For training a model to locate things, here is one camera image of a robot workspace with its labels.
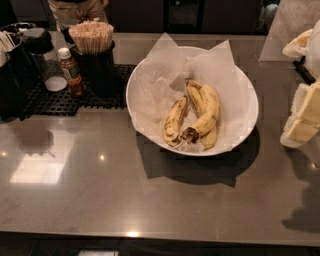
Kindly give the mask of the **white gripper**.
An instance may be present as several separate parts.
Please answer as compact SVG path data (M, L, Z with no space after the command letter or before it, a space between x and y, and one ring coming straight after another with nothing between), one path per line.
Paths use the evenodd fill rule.
M305 56L304 66L315 78L320 78L320 20L282 50L287 57ZM301 83L295 92L288 117L280 137L282 145L298 148L309 142L320 131L320 83Z

